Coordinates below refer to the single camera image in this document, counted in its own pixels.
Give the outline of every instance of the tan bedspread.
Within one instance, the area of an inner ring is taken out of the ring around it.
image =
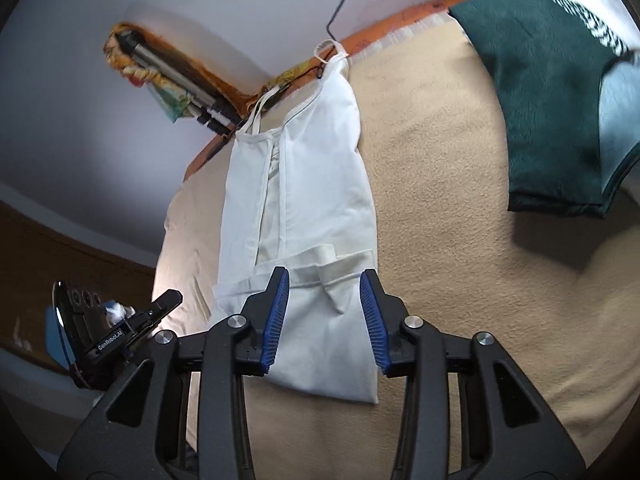
[[[640,392],[640,208],[620,194],[604,221],[506,211],[504,121],[456,23],[356,64],[350,81],[386,291],[443,332],[493,332],[592,462]],[[154,294],[183,291],[184,307],[163,323],[179,335],[201,330],[212,302],[229,151],[169,209]],[[377,406],[265,380],[245,390],[259,479],[388,478],[402,380],[380,379]],[[193,430],[191,413],[192,442]]]

